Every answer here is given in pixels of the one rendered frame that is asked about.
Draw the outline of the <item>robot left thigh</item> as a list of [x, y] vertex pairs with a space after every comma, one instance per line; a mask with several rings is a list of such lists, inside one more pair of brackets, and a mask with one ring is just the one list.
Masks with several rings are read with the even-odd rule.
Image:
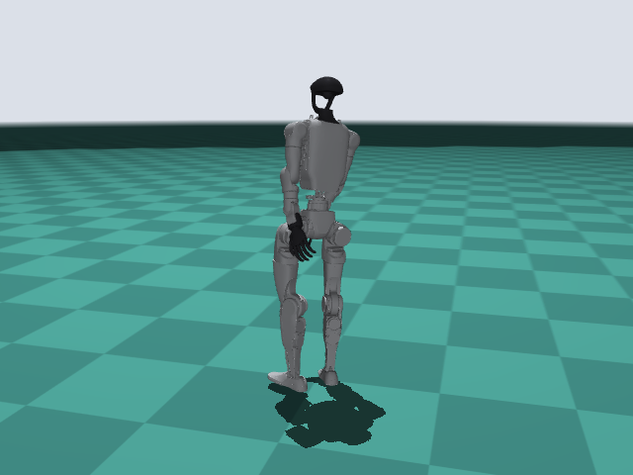
[[[306, 233], [307, 222], [303, 220], [301, 229]], [[299, 268], [299, 259], [292, 255], [289, 250], [290, 234], [288, 224], [280, 225], [276, 232], [274, 245], [273, 271], [278, 297], [283, 306], [283, 302], [288, 298], [293, 298], [299, 305], [299, 317], [308, 309], [308, 302], [302, 295], [296, 293], [296, 283]], [[294, 248], [293, 248], [294, 249]]]

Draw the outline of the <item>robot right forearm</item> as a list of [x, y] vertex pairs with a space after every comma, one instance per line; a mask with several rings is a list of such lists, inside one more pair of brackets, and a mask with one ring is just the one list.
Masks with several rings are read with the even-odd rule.
[[334, 201], [335, 197], [338, 196], [340, 192], [342, 191], [344, 184], [339, 186], [339, 189], [337, 192], [323, 192], [323, 197], [325, 198], [325, 201], [328, 201], [328, 209], [330, 208], [331, 203]]

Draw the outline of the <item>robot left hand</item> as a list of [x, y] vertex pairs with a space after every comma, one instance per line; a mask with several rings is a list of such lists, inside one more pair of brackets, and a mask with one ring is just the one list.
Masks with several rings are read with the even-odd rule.
[[[303, 226], [301, 215], [299, 213], [296, 213], [295, 216], [296, 216], [296, 222], [288, 225], [288, 229], [292, 231], [290, 234], [289, 250], [292, 253], [292, 255], [293, 256], [296, 255], [296, 257], [300, 261], [305, 261], [305, 260], [309, 261], [309, 259], [306, 258], [305, 255], [307, 255], [308, 257], [313, 257], [313, 256], [308, 253], [307, 249], [312, 253], [317, 253], [317, 252], [310, 247], [307, 241], [306, 234], [301, 229], [301, 227]], [[303, 259], [301, 259], [301, 257]]]

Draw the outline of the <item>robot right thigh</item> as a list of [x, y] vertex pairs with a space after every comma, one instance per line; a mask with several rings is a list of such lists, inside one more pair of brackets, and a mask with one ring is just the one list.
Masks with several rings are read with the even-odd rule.
[[344, 247], [351, 240], [351, 231], [342, 223], [334, 221], [334, 233], [322, 239], [324, 296], [321, 307], [325, 314], [337, 316], [339, 311], [340, 285], [346, 253]]

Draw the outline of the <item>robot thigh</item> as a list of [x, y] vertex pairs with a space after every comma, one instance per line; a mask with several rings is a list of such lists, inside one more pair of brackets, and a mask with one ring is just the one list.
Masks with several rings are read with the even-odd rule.
[[[303, 220], [301, 229], [306, 233], [307, 222]], [[299, 268], [299, 259], [292, 255], [289, 250], [290, 234], [288, 224], [280, 225], [276, 232], [274, 245], [273, 271], [278, 297], [283, 306], [283, 302], [288, 298], [293, 298], [299, 305], [299, 317], [308, 309], [308, 302], [302, 295], [296, 293], [296, 283]], [[293, 248], [294, 249], [294, 248]]]
[[334, 233], [322, 239], [324, 296], [321, 307], [325, 314], [337, 316], [339, 311], [340, 285], [346, 253], [344, 247], [351, 240], [351, 231], [342, 223], [334, 221]]

